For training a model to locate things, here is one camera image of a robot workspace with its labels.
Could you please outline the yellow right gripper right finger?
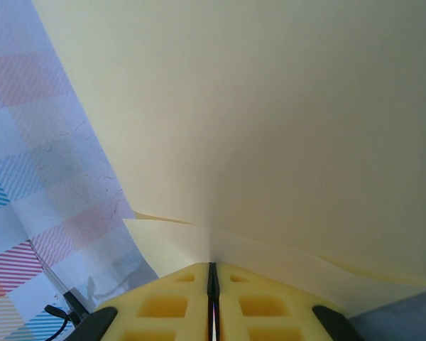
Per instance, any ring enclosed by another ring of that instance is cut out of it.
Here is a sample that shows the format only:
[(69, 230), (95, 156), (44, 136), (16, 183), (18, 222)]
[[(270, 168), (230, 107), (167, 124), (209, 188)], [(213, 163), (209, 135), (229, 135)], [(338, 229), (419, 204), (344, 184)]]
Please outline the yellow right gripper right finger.
[(213, 340), (363, 340), (335, 304), (229, 264), (212, 264)]

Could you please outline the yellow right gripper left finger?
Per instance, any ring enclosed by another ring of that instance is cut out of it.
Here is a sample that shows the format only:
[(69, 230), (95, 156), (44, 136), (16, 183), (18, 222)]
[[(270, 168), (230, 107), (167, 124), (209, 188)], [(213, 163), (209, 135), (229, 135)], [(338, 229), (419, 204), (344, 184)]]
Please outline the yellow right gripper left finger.
[(211, 340), (209, 264), (196, 263), (103, 302), (77, 340)]

